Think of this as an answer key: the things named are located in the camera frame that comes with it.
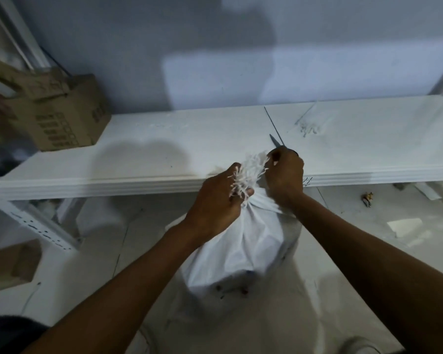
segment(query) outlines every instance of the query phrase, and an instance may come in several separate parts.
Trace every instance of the gray wall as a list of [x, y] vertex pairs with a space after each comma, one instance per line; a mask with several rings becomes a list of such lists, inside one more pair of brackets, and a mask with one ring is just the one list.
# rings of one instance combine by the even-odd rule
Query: gray wall
[[443, 0], [14, 0], [117, 112], [427, 94]]

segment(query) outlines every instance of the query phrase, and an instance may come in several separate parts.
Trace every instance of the frayed white thread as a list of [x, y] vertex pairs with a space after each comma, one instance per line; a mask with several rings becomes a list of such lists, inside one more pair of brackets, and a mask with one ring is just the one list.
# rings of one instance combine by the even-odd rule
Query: frayed white thread
[[230, 196], [238, 195], [242, 199], [245, 199], [243, 203], [248, 201], [248, 189], [254, 188], [267, 170], [265, 167], [268, 157], [266, 154], [261, 153], [257, 155], [248, 155], [247, 159], [242, 162], [241, 166], [236, 167], [235, 172], [230, 177], [235, 181], [231, 186]]

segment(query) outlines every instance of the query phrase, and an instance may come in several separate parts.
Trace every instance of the stacked white board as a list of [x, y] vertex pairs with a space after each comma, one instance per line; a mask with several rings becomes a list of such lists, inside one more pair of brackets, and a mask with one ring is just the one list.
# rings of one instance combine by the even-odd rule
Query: stacked white board
[[[443, 97], [266, 106], [305, 184], [443, 180]], [[325, 120], [301, 133], [301, 117]], [[0, 178], [8, 200], [189, 192], [277, 136], [263, 106], [113, 116], [95, 146], [37, 153]]]

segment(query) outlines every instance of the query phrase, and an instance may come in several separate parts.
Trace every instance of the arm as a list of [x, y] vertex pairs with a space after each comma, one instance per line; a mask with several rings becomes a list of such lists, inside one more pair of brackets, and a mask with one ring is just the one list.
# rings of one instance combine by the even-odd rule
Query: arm
[[443, 353], [443, 274], [303, 194], [304, 163], [294, 151], [269, 156], [271, 196], [292, 210], [391, 333], [413, 353]]
[[23, 353], [123, 353], [185, 259], [239, 216], [243, 200], [230, 197], [236, 166], [207, 179], [180, 224]]

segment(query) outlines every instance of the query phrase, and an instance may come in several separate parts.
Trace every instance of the another person's hand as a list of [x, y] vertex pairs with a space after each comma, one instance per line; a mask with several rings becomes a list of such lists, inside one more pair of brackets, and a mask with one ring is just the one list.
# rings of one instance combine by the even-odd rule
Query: another person's hand
[[232, 175], [237, 166], [240, 164], [234, 163], [224, 172], [205, 180], [186, 215], [184, 222], [194, 228], [199, 246], [226, 230], [241, 212], [243, 199], [230, 196], [234, 182]]
[[304, 161], [285, 146], [275, 148], [268, 157], [266, 182], [269, 195], [279, 205], [290, 208], [292, 199], [302, 193]]

